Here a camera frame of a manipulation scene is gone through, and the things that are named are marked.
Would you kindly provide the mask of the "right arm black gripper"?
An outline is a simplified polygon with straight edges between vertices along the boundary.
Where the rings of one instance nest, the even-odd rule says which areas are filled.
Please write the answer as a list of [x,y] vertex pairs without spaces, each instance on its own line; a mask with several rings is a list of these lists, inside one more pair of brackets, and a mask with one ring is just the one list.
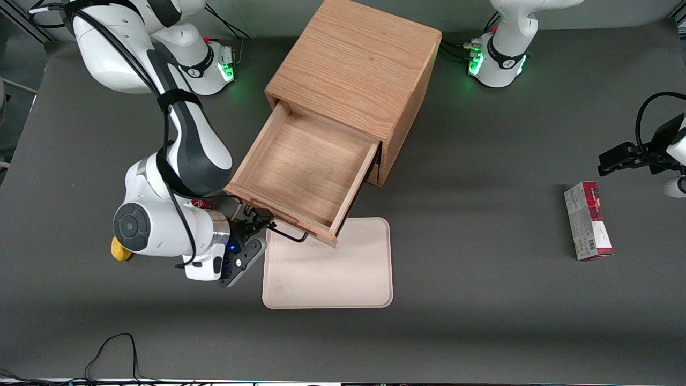
[[251,208],[251,219],[236,220],[236,243],[230,243],[225,250],[222,259],[219,286],[228,288],[237,281],[263,257],[266,249],[266,239],[252,237],[260,230],[269,228],[273,223],[274,216],[265,208]]

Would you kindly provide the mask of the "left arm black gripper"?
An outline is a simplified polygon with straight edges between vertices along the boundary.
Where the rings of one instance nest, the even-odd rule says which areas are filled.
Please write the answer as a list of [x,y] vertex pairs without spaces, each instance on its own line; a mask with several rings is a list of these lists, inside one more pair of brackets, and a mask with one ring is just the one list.
[[637,169],[648,166],[650,174],[672,170],[683,171],[683,164],[667,153],[667,147],[678,137],[683,127],[684,116],[679,115],[661,125],[652,140],[644,145],[644,159],[633,143],[621,143],[599,156],[599,176],[604,177],[622,169]]

